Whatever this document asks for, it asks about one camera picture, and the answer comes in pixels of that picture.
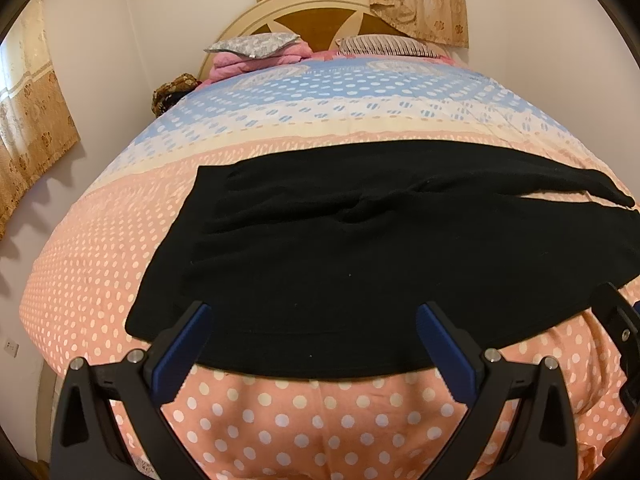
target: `gray patterned pillow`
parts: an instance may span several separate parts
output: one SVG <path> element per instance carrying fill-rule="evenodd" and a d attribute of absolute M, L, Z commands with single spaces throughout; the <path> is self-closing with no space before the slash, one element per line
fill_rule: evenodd
<path fill-rule="evenodd" d="M 382 56 L 440 56 L 420 41 L 392 34 L 363 34 L 337 41 L 340 54 L 376 54 Z"/>
<path fill-rule="evenodd" d="M 205 52 L 233 52 L 254 59 L 269 57 L 281 48 L 298 40 L 292 32 L 265 32 L 253 36 L 239 36 L 214 43 Z"/>

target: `folded pink blanket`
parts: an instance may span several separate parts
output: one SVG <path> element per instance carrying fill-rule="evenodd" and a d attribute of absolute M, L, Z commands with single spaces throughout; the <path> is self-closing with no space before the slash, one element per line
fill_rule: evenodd
<path fill-rule="evenodd" d="M 281 56 L 300 56 L 303 59 L 313 56 L 314 51 L 311 50 L 309 44 L 306 41 L 297 41 L 296 43 L 290 44 L 284 48 L 281 48 L 277 52 L 275 52 L 272 56 L 269 56 L 264 59 L 271 59 L 273 57 L 281 57 Z M 254 59 L 247 56 L 240 56 L 239 54 L 234 54 L 233 52 L 220 52 L 216 54 L 213 58 L 213 66 L 215 68 L 223 68 L 225 66 L 233 65 L 235 63 L 240 63 L 243 61 L 252 61 Z"/>
<path fill-rule="evenodd" d="M 233 65 L 223 66 L 222 68 L 212 67 L 209 72 L 209 79 L 202 82 L 196 90 L 208 86 L 212 83 L 217 83 L 230 77 L 245 74 L 247 72 L 253 72 L 254 70 L 262 70 L 263 68 L 269 68 L 271 66 L 289 65 L 300 62 L 302 58 L 300 56 L 280 56 L 280 57 L 267 57 L 265 59 L 250 59 L 249 61 L 241 61 L 240 63 L 234 63 Z"/>

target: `pink polka dot bedspread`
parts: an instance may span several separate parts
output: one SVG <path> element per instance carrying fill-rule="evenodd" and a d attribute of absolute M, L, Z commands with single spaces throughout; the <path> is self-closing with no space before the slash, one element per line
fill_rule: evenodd
<path fill-rule="evenodd" d="M 522 150 L 603 171 L 628 193 L 560 124 L 475 72 L 391 57 L 277 67 L 198 90 L 138 136 L 72 206 L 35 261 L 22 322 L 61 375 L 78 355 L 103 364 L 147 348 L 124 323 L 198 166 L 398 139 Z M 534 197 L 614 206 L 586 192 Z M 632 303 L 640 299 L 640 280 L 622 293 Z M 625 377 L 608 335 L 586 311 L 502 352 L 528 363 L 546 355 L 559 360 L 575 414 L 580 474 L 588 475 L 628 422 L 618 397 Z M 505 406 L 472 478 L 491 468 L 515 406 Z M 122 405 L 114 402 L 113 409 L 130 452 L 145 460 Z M 162 411 L 212 479 L 411 479 L 434 460 L 465 406 L 451 399 L 433 369 L 325 382 L 194 366 Z"/>

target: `electrical outlet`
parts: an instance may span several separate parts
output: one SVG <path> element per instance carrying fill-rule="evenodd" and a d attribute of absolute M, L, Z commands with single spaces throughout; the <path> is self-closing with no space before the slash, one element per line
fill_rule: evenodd
<path fill-rule="evenodd" d="M 4 343 L 4 351 L 7 352 L 11 357 L 15 358 L 18 355 L 18 343 L 7 339 L 6 343 Z"/>

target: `wooden headboard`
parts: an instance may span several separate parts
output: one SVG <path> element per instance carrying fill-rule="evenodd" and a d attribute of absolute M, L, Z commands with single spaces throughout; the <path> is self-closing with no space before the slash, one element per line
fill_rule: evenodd
<path fill-rule="evenodd" d="M 404 36 L 370 12 L 369 0 L 262 0 L 229 25 L 218 40 L 262 32 L 295 32 L 314 52 L 336 48 L 336 40 L 347 36 Z M 214 56 L 205 58 L 200 80 L 209 76 Z"/>

